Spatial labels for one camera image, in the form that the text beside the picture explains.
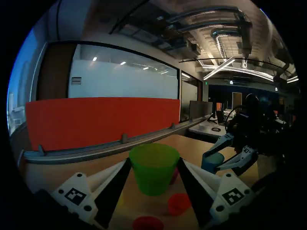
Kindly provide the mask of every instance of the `exposed ceiling pipe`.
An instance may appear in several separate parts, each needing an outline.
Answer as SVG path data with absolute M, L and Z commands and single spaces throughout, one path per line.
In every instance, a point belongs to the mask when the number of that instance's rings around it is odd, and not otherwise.
M 236 13 L 240 18 L 245 18 L 245 14 L 242 11 L 240 11 L 237 7 L 215 6 L 215 7 L 205 7 L 205 8 L 199 8 L 195 10 L 186 11 L 186 12 L 180 13 L 174 17 L 167 19 L 166 21 L 168 23 L 175 23 L 187 17 L 193 17 L 193 16 L 203 15 L 207 13 L 215 13 L 216 11 L 233 12 L 233 13 Z
M 202 29 L 202 28 L 208 28 L 208 27 L 223 27 L 223 26 L 251 26 L 251 23 L 248 21 L 236 21 L 236 20 L 217 20 L 217 21 L 204 21 L 200 23 L 194 23 L 191 25 L 186 25 L 182 28 L 178 28 L 177 31 L 184 33 L 188 32 L 191 30 L 196 30 L 196 29 Z
M 224 61 L 227 60 L 226 52 L 224 50 L 223 44 L 220 40 L 221 37 L 227 37 L 227 36 L 236 36 L 236 37 L 241 37 L 240 33 L 238 30 L 234 29 L 222 29 L 222 30 L 213 30 L 211 32 L 211 37 L 214 39 L 216 46 L 219 50 L 219 53 L 221 57 L 223 58 Z

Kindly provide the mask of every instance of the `cable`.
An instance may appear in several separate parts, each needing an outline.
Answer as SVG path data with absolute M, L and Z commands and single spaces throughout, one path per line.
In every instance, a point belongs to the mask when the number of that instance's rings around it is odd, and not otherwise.
M 212 131 L 215 131 L 215 132 L 220 132 L 220 131 L 221 131 L 221 129 L 220 129 L 220 128 L 217 128 L 217 127 L 213 127 L 211 130 L 212 130 Z

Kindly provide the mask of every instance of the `cubicle divider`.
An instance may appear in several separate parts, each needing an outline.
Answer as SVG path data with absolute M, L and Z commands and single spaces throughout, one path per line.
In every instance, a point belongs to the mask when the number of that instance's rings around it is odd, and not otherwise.
M 193 120 L 199 117 L 205 117 L 212 112 L 212 102 L 190 101 L 189 119 Z
M 66 150 L 118 141 L 168 128 L 179 122 L 180 100 L 88 97 L 26 104 L 33 150 Z

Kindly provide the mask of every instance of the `table surface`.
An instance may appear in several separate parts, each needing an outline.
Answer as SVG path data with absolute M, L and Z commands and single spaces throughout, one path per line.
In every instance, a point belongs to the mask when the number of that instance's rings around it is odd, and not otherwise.
M 220 128 L 221 131 L 220 132 L 212 131 L 211 129 L 213 127 Z M 209 122 L 207 120 L 197 125 L 192 126 L 191 128 L 189 128 L 189 131 L 193 133 L 198 133 L 198 134 L 208 135 L 208 136 L 213 136 L 213 137 L 220 137 L 226 134 L 225 126 L 216 124 L 214 122 Z
M 156 143 L 167 144 L 176 148 L 182 158 L 199 167 L 203 153 L 213 145 L 180 135 L 171 135 Z M 227 160 L 235 154 L 235 151 L 233 148 L 227 147 L 221 150 L 220 153 Z M 104 158 L 71 164 L 42 165 L 28 163 L 26 164 L 24 178 L 32 192 L 36 192 L 39 189 L 46 189 L 48 192 L 52 192 L 76 172 L 83 172 L 90 176 L 111 167 L 128 156 L 129 152 L 127 151 Z M 231 170 L 219 171 L 217 174 L 222 175 L 227 171 Z M 254 184 L 258 180 L 257 162 L 239 178 L 248 186 Z M 138 189 L 133 169 L 131 169 L 122 192 L 124 202 L 122 205 L 117 205 L 110 221 L 109 229 L 132 229 L 133 221 L 140 216 L 159 218 L 164 224 L 164 229 L 199 229 L 191 207 L 179 217 L 170 216 L 167 201 L 175 193 L 186 193 L 180 175 L 164 194 L 150 197 L 142 194 Z

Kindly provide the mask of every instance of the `ceiling light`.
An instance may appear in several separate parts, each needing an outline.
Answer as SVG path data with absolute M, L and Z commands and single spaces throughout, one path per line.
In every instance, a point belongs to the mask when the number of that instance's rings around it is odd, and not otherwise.
M 213 76 L 214 74 L 216 74 L 217 72 L 221 71 L 222 69 L 224 69 L 225 67 L 227 67 L 228 65 L 230 65 L 231 63 L 233 63 L 235 61 L 234 57 L 232 56 L 231 58 L 229 58 L 227 61 L 225 61 L 223 64 L 221 64 L 220 66 L 217 66 L 217 68 L 215 70 L 213 70 L 211 73 L 207 74 L 204 77 L 204 80 L 207 80 L 209 77 Z
M 219 66 L 214 66 L 214 65 L 203 65 L 204 69 L 217 69 Z M 273 76 L 264 72 L 259 72 L 251 69 L 242 69 L 242 68 L 235 68 L 235 67 L 225 67 L 223 68 L 225 71 L 235 71 L 235 72 L 240 72 L 240 73 L 245 73 L 245 74 L 250 74 L 254 75 L 257 77 L 264 78 L 269 81 L 273 81 Z
M 295 77 L 292 77 L 292 78 L 288 79 L 287 83 L 295 82 L 297 80 L 299 80 L 299 78 L 298 78 L 298 76 L 295 76 Z
M 183 76 L 185 76 L 185 77 L 187 77 L 187 78 L 190 78 L 190 76 L 187 75 L 187 74 L 185 74 L 185 73 L 181 73 L 181 75 L 183 75 Z

